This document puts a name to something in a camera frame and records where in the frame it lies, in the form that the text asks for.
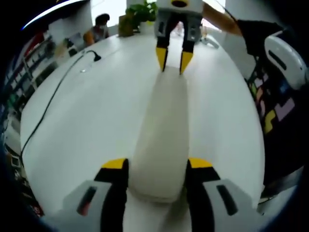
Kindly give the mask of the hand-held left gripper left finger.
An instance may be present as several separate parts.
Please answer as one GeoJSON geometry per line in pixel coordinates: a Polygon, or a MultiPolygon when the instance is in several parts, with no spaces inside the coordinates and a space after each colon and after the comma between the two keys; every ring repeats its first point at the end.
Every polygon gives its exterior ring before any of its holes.
{"type": "Polygon", "coordinates": [[[122,232],[128,187],[128,159],[103,164],[93,180],[68,194],[60,211],[61,232],[122,232]]]}

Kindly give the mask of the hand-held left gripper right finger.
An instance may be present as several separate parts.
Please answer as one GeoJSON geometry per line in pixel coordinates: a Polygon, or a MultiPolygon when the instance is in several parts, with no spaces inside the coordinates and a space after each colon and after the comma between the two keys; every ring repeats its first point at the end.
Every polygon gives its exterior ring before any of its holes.
{"type": "Polygon", "coordinates": [[[257,231],[251,197],[230,180],[221,179],[210,162],[189,158],[185,188],[192,231],[257,231]]]}

